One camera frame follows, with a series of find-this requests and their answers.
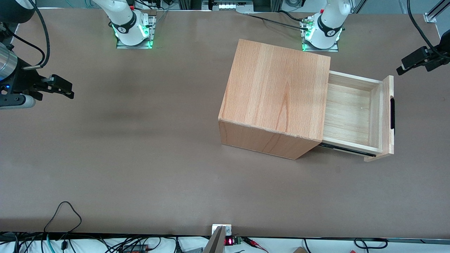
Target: metal mounting plate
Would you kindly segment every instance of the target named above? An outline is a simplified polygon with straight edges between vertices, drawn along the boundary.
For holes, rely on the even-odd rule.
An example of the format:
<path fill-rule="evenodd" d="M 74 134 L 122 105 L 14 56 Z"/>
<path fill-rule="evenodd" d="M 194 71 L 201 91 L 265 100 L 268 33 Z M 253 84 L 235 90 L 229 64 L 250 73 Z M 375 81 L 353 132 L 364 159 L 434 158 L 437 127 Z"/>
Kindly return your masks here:
<path fill-rule="evenodd" d="M 155 37 L 156 16 L 148 16 L 148 22 L 144 21 L 144 25 L 149 25 L 149 28 L 143 28 L 144 32 L 150 35 L 137 45 L 125 45 L 117 39 L 117 49 L 151 49 L 153 47 L 153 38 Z"/>
<path fill-rule="evenodd" d="M 306 27 L 309 28 L 307 25 L 305 25 L 304 23 L 300 22 L 300 27 Z M 334 43 L 334 45 L 330 48 L 327 49 L 319 49 L 315 46 L 313 46 L 309 41 L 305 40 L 305 36 L 306 36 L 306 31 L 301 30 L 301 48 L 302 51 L 307 51 L 307 52 L 316 52 L 316 51 L 321 51 L 321 52 L 339 52 L 338 49 L 338 43 L 337 41 Z"/>
<path fill-rule="evenodd" d="M 214 231 L 216 231 L 216 228 L 218 226 L 225 226 L 226 236 L 231 236 L 231 225 L 230 224 L 213 224 L 212 228 L 211 228 L 211 235 L 214 234 Z"/>

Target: brown table surface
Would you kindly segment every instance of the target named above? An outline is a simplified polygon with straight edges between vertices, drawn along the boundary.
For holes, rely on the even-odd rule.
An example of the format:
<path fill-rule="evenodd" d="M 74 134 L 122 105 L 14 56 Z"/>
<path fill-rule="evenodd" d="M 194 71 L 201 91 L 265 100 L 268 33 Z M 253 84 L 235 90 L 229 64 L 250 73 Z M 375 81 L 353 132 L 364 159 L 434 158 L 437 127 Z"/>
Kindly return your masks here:
<path fill-rule="evenodd" d="M 68 200 L 79 232 L 207 235 L 229 223 L 248 236 L 450 239 L 450 69 L 397 76 L 425 45 L 407 15 L 350 15 L 339 53 L 324 53 L 334 71 L 395 76 L 395 155 L 365 163 L 321 147 L 293 161 L 221 145 L 238 39 L 300 50 L 298 30 L 231 11 L 170 12 L 152 50 L 116 50 L 102 10 L 42 13 L 51 57 L 39 72 L 70 80 L 75 99 L 44 94 L 32 109 L 0 111 L 0 230 L 42 231 Z M 437 43 L 434 24 L 417 20 Z M 18 34 L 45 48 L 36 15 Z M 76 221 L 65 206 L 49 230 Z"/>

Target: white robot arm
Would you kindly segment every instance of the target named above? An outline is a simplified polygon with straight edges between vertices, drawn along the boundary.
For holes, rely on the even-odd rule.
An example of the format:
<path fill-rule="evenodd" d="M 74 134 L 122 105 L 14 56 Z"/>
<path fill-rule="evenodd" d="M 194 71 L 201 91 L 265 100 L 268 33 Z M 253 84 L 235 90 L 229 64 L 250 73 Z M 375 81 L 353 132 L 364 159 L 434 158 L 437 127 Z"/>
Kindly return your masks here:
<path fill-rule="evenodd" d="M 322 13 L 312 16 L 313 25 L 305 39 L 319 49 L 334 45 L 342 32 L 342 25 L 351 11 L 349 0 L 327 0 Z"/>
<path fill-rule="evenodd" d="M 137 45 L 149 37 L 149 15 L 131 10 L 124 0 L 93 0 L 108 15 L 118 39 L 125 45 Z"/>

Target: silver cylinder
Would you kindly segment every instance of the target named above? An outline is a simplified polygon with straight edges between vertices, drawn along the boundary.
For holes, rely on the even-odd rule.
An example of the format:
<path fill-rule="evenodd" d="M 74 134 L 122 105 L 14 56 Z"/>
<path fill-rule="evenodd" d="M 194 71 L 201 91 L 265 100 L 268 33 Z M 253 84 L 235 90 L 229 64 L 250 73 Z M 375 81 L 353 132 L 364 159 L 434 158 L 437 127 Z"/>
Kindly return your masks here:
<path fill-rule="evenodd" d="M 9 77 L 17 66 L 17 56 L 0 43 L 0 81 Z"/>

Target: wooden cabinet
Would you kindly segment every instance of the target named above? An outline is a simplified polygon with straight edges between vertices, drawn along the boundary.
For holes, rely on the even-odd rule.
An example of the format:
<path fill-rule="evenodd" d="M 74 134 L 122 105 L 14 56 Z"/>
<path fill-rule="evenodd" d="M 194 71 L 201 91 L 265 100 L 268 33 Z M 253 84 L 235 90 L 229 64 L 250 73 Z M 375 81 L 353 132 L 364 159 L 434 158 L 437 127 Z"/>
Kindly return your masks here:
<path fill-rule="evenodd" d="M 317 145 L 365 161 L 393 154 L 393 77 L 329 66 L 328 56 L 239 40 L 219 113 L 221 142 L 290 159 Z"/>

